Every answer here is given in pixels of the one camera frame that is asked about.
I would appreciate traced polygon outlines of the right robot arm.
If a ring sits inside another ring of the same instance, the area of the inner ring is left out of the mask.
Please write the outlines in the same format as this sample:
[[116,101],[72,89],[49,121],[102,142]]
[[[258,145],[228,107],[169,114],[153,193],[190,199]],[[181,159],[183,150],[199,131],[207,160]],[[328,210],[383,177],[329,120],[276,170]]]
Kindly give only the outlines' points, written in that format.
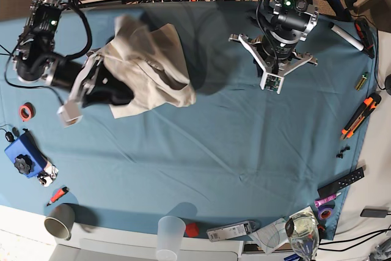
[[[65,9],[74,11],[82,20],[87,35],[85,47],[75,54],[55,53],[54,37]],[[118,80],[104,63],[103,54],[91,50],[92,31],[76,0],[33,0],[18,43],[10,53],[22,88],[42,80],[44,88],[67,90],[66,100],[59,98],[57,115],[68,127],[79,122],[81,110],[90,105],[123,106],[134,98],[134,92]]]

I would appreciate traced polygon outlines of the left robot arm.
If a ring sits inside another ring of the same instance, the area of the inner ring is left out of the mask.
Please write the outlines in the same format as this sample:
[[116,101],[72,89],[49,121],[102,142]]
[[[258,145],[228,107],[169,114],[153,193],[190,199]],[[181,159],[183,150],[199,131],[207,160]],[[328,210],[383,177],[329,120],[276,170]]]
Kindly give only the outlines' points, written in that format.
[[313,0],[259,0],[252,22],[262,34],[254,39],[245,34],[229,37],[253,57],[261,89],[279,94],[288,74],[307,63],[317,65],[312,54],[297,52],[296,45],[307,39],[318,17]]

